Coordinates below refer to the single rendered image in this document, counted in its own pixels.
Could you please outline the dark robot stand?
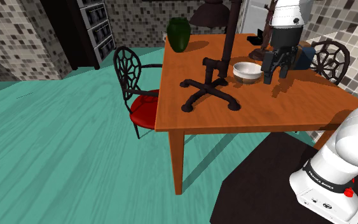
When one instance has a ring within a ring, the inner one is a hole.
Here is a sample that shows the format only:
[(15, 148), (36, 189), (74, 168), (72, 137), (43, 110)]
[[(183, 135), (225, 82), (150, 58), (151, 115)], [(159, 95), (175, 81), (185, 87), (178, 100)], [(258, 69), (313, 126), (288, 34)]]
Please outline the dark robot stand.
[(222, 182), (210, 224), (358, 224), (358, 171), (330, 192), (310, 165), (316, 153), (269, 134)]

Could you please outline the blue box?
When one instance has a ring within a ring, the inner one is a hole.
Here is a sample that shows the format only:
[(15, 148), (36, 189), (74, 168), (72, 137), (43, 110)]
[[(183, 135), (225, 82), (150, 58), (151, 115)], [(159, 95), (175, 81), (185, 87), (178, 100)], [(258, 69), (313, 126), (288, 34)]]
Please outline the blue box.
[(292, 70), (307, 70), (313, 61), (316, 51), (309, 44), (299, 44)]

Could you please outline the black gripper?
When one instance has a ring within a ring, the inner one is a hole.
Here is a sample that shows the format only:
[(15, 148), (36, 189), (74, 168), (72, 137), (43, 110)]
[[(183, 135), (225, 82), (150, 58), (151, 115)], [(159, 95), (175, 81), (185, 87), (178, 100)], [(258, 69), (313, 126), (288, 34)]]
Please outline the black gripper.
[(273, 72), (276, 68), (279, 58), (280, 63), (279, 78), (286, 78), (287, 72), (294, 64), (298, 52), (302, 27), (275, 29), (272, 31), (270, 45), (273, 51), (265, 52), (261, 70), (263, 72), (263, 83), (269, 85), (272, 81)]

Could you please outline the orange wooden table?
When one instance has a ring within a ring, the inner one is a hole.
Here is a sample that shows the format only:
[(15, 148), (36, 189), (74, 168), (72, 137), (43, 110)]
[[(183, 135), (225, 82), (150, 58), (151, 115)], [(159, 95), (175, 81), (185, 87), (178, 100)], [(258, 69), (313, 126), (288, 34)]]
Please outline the orange wooden table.
[(358, 98), (312, 70), (289, 71), (286, 78), (273, 76), (269, 85), (237, 83), (232, 76), (222, 91), (234, 97), (241, 108), (232, 111), (228, 103), (213, 95), (196, 101), (192, 112), (182, 105), (195, 93), (182, 88), (185, 79), (203, 81), (205, 57), (220, 59), (225, 36), (192, 35), (188, 49), (174, 52), (165, 45), (155, 130), (169, 135), (175, 193), (182, 192), (184, 137), (187, 134), (246, 132), (322, 131), (316, 148), (321, 148), (333, 132), (358, 108)]

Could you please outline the black chair with red seat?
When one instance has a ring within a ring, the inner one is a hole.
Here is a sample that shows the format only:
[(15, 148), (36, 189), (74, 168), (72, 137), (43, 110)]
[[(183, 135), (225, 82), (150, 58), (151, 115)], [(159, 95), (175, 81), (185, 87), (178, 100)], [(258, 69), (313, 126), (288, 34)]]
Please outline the black chair with red seat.
[(141, 71), (145, 68), (162, 68), (162, 64), (142, 64), (138, 55), (127, 46), (118, 47), (113, 55), (113, 65), (121, 87), (125, 107), (134, 125), (137, 138), (138, 127), (155, 129), (159, 90), (141, 90), (138, 86)]

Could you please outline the white door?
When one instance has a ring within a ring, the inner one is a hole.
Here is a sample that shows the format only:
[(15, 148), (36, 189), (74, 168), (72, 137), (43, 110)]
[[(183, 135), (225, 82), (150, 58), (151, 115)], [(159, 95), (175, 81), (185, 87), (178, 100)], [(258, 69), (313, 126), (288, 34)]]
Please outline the white door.
[(263, 31), (268, 10), (265, 5), (270, 5), (272, 0), (247, 0), (245, 5), (244, 19), (242, 22), (242, 33), (257, 34)]

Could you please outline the black lattice-back chair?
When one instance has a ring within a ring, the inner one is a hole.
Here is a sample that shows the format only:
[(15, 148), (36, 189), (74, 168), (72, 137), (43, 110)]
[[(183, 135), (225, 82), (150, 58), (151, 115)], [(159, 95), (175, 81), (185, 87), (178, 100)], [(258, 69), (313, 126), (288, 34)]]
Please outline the black lattice-back chair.
[(338, 85), (350, 65), (350, 52), (347, 47), (333, 40), (313, 42), (311, 46), (316, 53), (310, 69)]

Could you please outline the dark green vase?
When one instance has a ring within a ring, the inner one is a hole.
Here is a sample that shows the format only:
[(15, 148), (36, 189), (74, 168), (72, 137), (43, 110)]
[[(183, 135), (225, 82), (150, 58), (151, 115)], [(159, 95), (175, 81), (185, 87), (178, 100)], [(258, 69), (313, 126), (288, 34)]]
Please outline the dark green vase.
[(169, 20), (167, 26), (167, 38), (173, 51), (181, 53), (185, 51), (191, 35), (191, 27), (184, 17), (174, 17)]

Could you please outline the white bowl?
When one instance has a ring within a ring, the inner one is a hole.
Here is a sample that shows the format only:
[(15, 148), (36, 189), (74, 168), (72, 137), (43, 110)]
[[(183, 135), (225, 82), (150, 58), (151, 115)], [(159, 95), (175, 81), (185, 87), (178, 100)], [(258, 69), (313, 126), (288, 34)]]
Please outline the white bowl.
[(262, 74), (261, 66), (253, 62), (237, 62), (233, 65), (233, 75), (239, 83), (253, 84)]

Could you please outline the small black box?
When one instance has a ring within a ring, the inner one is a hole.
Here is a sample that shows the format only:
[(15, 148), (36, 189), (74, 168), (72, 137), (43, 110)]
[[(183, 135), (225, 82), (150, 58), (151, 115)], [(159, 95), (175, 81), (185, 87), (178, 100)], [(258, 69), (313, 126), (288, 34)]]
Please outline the small black box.
[(261, 29), (258, 29), (257, 35), (248, 36), (247, 41), (254, 46), (261, 46), (263, 44), (263, 31)]

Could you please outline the dark pipe table lamp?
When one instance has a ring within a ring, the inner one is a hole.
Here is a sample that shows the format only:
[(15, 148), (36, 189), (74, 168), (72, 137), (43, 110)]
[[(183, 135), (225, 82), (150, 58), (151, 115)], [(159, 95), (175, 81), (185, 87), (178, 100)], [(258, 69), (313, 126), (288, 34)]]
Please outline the dark pipe table lamp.
[(193, 86), (198, 92), (189, 97), (182, 105), (183, 112), (193, 110), (193, 103), (205, 94), (214, 95), (228, 102), (228, 108), (232, 111), (240, 109), (239, 103), (229, 94), (217, 90), (217, 86), (227, 86), (225, 80), (228, 74), (228, 66), (231, 59), (233, 42), (237, 28), (238, 16), (243, 0), (230, 0), (231, 7), (223, 4), (223, 0), (204, 0), (205, 2), (194, 12), (190, 24), (198, 27), (225, 27), (226, 36), (221, 60), (204, 58), (202, 64), (205, 68), (205, 82), (199, 83), (191, 79), (185, 79), (180, 83), (181, 87)]

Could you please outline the brown tree-shaped figure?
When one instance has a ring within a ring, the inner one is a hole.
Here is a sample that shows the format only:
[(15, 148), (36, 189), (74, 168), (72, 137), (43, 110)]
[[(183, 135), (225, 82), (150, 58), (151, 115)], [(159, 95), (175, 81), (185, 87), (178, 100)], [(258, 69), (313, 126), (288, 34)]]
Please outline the brown tree-shaped figure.
[(249, 58), (253, 59), (253, 60), (257, 60), (257, 61), (262, 61), (263, 57), (265, 55), (265, 53), (267, 52), (267, 46), (270, 42), (270, 38), (272, 35), (272, 27), (270, 25), (272, 18), (273, 18), (273, 14), (274, 14), (274, 10), (275, 10), (275, 6), (278, 0), (271, 0), (270, 5), (265, 5), (264, 8), (268, 10), (268, 14), (266, 16), (266, 20), (265, 20), (265, 28), (263, 30), (262, 33), (262, 38), (263, 38), (263, 42), (261, 44), (261, 47), (258, 49), (253, 50), (250, 54), (249, 54)]

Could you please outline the dark shelf cabinet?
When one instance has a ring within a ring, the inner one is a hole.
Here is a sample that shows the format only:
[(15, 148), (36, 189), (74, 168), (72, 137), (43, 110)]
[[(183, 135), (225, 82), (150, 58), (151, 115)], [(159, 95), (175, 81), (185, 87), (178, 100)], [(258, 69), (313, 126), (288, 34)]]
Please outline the dark shelf cabinet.
[(76, 67), (98, 70), (103, 60), (116, 48), (105, 0), (66, 0), (71, 12), (78, 43)]

